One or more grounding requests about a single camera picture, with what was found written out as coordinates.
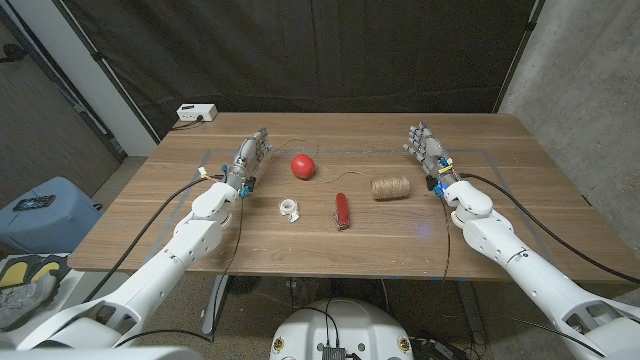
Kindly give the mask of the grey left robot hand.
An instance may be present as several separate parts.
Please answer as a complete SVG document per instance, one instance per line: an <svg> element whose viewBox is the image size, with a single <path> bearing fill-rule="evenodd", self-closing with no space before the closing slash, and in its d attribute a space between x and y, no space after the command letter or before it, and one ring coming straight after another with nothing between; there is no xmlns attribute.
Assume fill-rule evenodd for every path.
<svg viewBox="0 0 640 360"><path fill-rule="evenodd" d="M270 150L267 129L261 128L240 145L227 168L224 182L241 197L246 197L252 192L260 163Z"/></svg>

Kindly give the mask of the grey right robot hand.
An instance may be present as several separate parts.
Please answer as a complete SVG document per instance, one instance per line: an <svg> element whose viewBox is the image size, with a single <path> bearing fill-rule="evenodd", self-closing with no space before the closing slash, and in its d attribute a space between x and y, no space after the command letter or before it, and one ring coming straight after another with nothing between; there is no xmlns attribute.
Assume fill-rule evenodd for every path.
<svg viewBox="0 0 640 360"><path fill-rule="evenodd" d="M420 163L426 174L428 190L437 196L441 197L450 185L459 180L453 159L424 123L410 127L408 143L403 148Z"/></svg>

